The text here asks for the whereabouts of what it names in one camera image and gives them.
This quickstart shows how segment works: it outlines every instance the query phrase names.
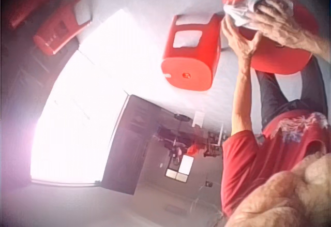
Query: wall outlet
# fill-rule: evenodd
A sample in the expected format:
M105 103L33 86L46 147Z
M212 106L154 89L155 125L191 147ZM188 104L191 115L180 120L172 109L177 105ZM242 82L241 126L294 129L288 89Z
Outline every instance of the wall outlet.
M212 187L213 183L211 181L206 181L205 182L205 187Z

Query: fingers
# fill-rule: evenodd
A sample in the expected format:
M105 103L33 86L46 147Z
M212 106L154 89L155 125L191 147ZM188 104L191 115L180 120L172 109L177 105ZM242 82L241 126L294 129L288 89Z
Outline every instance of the fingers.
M269 15L270 17L273 17L275 19L280 19L281 17L281 13L278 12L278 10L276 10L274 7L268 7L265 5L259 5L258 9L264 13Z
M273 6L277 11L280 12L280 14L286 15L286 12L284 11L283 4L282 3L278 3L275 0L265 0L265 2L268 5Z
M252 19L252 20L255 20L255 21L258 21L258 22L261 22L261 23L265 23L265 24L269 24L269 25L272 25L274 22L275 22L275 19L269 15L266 15L266 14L260 14L260 13L252 13L252 12L247 12L245 13L245 16Z
M255 29L258 29L263 34L270 33L273 29L272 25L265 24L265 23L262 23L262 22L251 22L250 25L252 27L254 27Z
M258 47L258 45L259 45L259 43L260 43L260 41L262 39L262 36L263 36L263 34L260 31L258 31L258 32L255 33L255 36L254 36L254 38L252 40L255 49Z
M233 20L230 17L230 15L228 15L228 14L225 15L225 22L227 24L228 30L231 33L231 35L235 38L239 38L240 34L239 34L237 28L234 26Z
M228 26L227 26L227 23L225 21L225 18L222 19L221 26L222 26L222 32L223 32L223 34L229 39L231 37L231 33L230 33L229 29L228 29Z

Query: dark door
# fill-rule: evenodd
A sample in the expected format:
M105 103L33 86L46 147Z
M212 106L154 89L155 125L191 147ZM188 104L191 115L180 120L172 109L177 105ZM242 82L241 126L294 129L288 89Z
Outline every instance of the dark door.
M110 149L102 187L133 195L161 107L129 97Z

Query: person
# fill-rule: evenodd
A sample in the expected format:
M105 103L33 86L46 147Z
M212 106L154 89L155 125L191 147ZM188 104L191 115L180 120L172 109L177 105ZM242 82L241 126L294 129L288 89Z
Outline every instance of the person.
M331 210L328 197L331 156L326 154L330 152L331 131L317 59L312 56L301 71L301 98L291 102L282 93L274 74L255 71L261 92L262 143L257 142L252 132L250 65L263 36L282 46L307 50L328 62L330 44L302 29L276 0L265 0L256 12L246 16L259 29L252 40L238 32L229 15L221 23L229 46L238 56L239 68L232 106L232 133L223 144L221 203L229 219L226 226L322 226L319 224L330 221L327 212ZM309 175L324 176L324 180L314 178L322 188L309 187L312 190L309 191Z

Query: dark pants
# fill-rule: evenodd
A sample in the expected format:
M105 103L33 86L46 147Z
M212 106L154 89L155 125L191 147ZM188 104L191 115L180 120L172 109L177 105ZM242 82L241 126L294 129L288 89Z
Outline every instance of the dark pants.
M281 91L273 73L256 71L261 91L262 130L281 113L291 110L311 110L327 116L327 101L322 73L313 56L307 66L301 71L301 99L291 102Z

